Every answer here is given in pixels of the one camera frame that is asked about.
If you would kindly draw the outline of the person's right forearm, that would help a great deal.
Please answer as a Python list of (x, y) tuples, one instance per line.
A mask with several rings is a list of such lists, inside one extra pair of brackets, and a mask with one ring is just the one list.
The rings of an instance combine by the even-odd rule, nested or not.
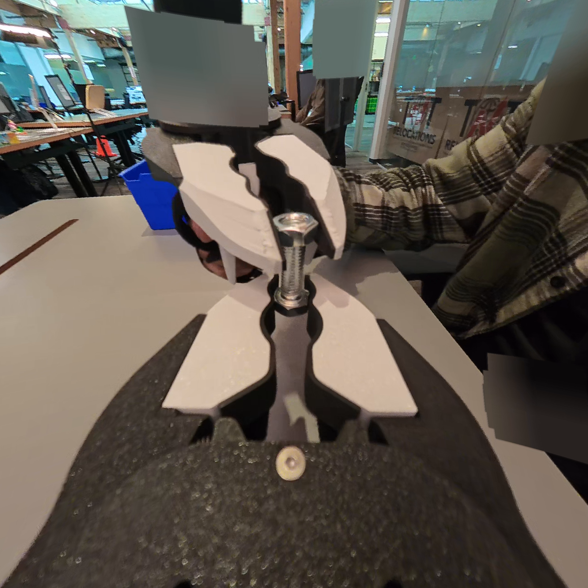
[(364, 174), (334, 168), (346, 212), (345, 248), (418, 251), (470, 242), (523, 157), (545, 81), (492, 130), (448, 156)]

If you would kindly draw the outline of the wooden-top office desk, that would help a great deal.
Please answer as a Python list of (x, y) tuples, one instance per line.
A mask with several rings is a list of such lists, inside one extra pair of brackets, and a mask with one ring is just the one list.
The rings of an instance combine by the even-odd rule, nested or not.
[(57, 120), (53, 124), (42, 119), (18, 123), (18, 127), (22, 129), (22, 132), (15, 131), (15, 133), (21, 142), (58, 135), (68, 137), (93, 135), (94, 131), (98, 131), (99, 135), (108, 135), (148, 121), (147, 109), (121, 109), (109, 112), (107, 115), (90, 113), (89, 115), (67, 116), (65, 119)]
[(87, 134), (93, 134), (90, 127), (29, 129), (19, 142), (1, 145), (1, 158), (13, 170), (55, 159), (76, 197), (97, 197), (94, 183), (77, 154), (87, 147), (77, 138)]

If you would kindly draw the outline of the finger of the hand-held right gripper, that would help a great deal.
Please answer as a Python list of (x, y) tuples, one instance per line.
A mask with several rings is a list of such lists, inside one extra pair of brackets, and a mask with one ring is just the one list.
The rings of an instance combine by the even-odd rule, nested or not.
[(229, 282), (236, 283), (237, 261), (267, 275), (279, 274), (282, 251), (269, 209), (233, 167), (232, 149), (198, 142), (176, 144), (173, 151), (187, 214), (217, 243)]
[(318, 221), (321, 254), (341, 258), (346, 242), (346, 209), (333, 167), (294, 135), (257, 142), (254, 162), (274, 214), (303, 212)]

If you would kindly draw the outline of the steel hex bolt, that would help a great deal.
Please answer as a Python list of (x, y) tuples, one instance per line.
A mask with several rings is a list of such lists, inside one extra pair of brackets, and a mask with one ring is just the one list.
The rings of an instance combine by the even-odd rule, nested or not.
[(305, 288), (305, 255), (315, 242), (318, 221), (308, 213), (286, 212), (274, 217), (273, 224), (284, 256), (278, 288)]

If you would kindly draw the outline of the blue plastic bin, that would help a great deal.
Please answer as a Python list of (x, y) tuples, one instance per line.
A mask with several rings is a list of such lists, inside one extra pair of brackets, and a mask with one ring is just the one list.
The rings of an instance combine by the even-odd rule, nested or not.
[(119, 177), (130, 190), (151, 230), (175, 229), (172, 201), (178, 189), (173, 184), (155, 180), (144, 159), (125, 169)]

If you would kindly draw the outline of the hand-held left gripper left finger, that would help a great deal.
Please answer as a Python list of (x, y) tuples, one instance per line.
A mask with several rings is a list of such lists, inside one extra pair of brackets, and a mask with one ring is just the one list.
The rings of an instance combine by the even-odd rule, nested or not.
[(265, 440), (276, 400), (272, 334), (277, 281), (238, 283), (206, 314), (162, 403), (163, 409), (237, 421)]

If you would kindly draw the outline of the printed moving box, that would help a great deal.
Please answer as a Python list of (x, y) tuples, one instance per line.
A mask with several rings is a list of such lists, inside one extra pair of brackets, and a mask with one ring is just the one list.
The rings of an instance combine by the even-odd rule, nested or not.
[(442, 101), (442, 97), (420, 93), (395, 97), (387, 135), (391, 156), (416, 164), (437, 157), (444, 132), (438, 122)]
[(437, 158), (448, 156), (456, 145), (468, 138), (477, 139), (485, 135), (522, 102), (523, 99), (511, 99), (506, 95), (458, 99), (457, 105), (451, 107), (447, 116)]

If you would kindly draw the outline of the person's right hand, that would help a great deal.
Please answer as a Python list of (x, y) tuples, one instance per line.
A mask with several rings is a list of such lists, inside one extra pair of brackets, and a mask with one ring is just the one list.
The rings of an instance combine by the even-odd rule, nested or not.
[(202, 266), (210, 273), (223, 279), (228, 279), (219, 246), (194, 220), (189, 221), (189, 226), (197, 240), (196, 253)]

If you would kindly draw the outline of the steel hex nut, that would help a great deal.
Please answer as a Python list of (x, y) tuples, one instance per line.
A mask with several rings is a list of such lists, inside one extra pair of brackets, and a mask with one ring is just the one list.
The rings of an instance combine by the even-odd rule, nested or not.
[(288, 291), (277, 288), (273, 298), (277, 307), (284, 313), (305, 313), (309, 305), (309, 296), (309, 291), (305, 288)]

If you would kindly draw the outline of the black computer monitor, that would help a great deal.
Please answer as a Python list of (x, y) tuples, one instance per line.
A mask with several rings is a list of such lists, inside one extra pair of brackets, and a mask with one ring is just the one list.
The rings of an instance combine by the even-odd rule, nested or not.
[(65, 109), (77, 106), (77, 103), (58, 75), (46, 75), (46, 81)]

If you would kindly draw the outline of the person's plaid shirt torso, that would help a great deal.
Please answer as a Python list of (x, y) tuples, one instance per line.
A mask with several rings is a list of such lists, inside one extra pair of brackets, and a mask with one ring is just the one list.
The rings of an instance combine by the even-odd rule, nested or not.
[(528, 147), (433, 308), (466, 339), (587, 286), (587, 140)]

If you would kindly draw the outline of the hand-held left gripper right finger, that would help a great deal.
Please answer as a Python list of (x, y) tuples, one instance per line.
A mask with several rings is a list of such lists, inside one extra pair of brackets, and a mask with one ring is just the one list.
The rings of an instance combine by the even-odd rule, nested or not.
[(348, 421), (417, 416), (418, 408), (378, 320), (360, 300), (320, 275), (309, 292), (305, 407), (318, 440), (334, 440)]

